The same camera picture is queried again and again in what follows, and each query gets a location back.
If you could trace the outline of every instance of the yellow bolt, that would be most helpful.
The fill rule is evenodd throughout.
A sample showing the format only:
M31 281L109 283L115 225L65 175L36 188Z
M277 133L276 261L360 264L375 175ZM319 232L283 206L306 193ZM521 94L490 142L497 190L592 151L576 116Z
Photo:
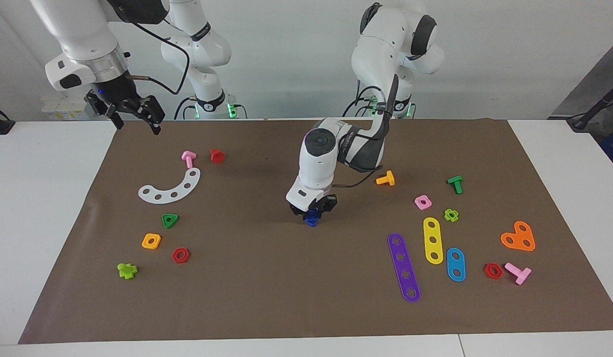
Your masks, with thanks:
M394 186L395 176L393 176L392 171L388 170L386 171L386 176L379 177L378 179L375 180L375 182L377 183L377 185L381 185L382 183L387 183L388 185Z

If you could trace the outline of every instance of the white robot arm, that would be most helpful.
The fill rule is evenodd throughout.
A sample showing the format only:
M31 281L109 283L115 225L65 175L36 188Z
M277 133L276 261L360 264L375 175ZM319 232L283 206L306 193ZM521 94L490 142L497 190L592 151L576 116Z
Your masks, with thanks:
M60 43L62 54L46 64L49 82L56 90L91 84L86 100L99 115L121 129L121 113L150 124L157 135L165 113L153 95L140 97L130 79L125 54L110 32L98 0L30 0L44 25ZM159 23L168 13L162 0L108 0L125 22Z
M443 63L443 50L434 44L436 22L421 10L375 2L364 11L351 63L357 78L369 84L359 97L366 91L377 97L376 115L369 129L325 118L305 135L300 171L286 196L294 214L319 219L332 210L336 162L358 172L380 168L390 118L406 110L412 94L410 70L431 74Z
M170 0L172 26L186 33L173 36L170 41L184 49L189 56L187 78L194 88L197 112L204 119L229 118L229 94L210 67L225 65L232 58L227 40L211 28L198 0ZM177 49L161 44L163 58L182 72L185 56Z

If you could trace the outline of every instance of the red nut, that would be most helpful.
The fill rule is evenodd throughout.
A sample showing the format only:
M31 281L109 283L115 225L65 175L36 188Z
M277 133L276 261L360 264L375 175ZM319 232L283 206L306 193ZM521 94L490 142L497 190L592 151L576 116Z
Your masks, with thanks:
M188 248L177 248L175 252L172 253L172 259L175 263L185 263L189 259L189 250Z
M220 164L225 161L225 154L218 149L211 149L209 151L209 159L215 164Z
M503 269L496 263L485 264L485 274L491 279L500 279L503 276Z

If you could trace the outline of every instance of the green bolt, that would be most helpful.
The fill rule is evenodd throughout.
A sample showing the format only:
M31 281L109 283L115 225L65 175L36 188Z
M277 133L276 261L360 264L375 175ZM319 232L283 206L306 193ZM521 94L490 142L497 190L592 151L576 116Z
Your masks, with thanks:
M124 278L126 280L134 278L134 275L138 271L137 266L134 266L130 263L119 263L119 265L117 265L117 270L119 271L119 278Z
M461 187L461 181L463 181L463 177L461 177L461 176L454 176L452 178L448 178L447 179L447 183L454 185L454 189L456 190L456 194L462 194L463 193L463 188Z

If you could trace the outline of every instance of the pink t-bolt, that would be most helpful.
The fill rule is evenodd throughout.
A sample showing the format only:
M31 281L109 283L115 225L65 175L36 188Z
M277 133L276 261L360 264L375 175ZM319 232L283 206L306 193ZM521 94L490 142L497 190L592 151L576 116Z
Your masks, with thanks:
M185 164L187 165L188 169L191 169L193 167L193 165L191 164L191 161L193 159L196 158L196 154L191 152L191 151L184 151L184 154L181 155L181 160L185 161Z
M505 268L511 273L514 274L516 276L516 283L518 285L522 285L522 283L525 281L525 279L527 278L527 276L529 276L529 274L531 274L531 269L529 268L525 268L525 270L520 270L518 269L515 265L511 264L511 263L507 263L505 265Z

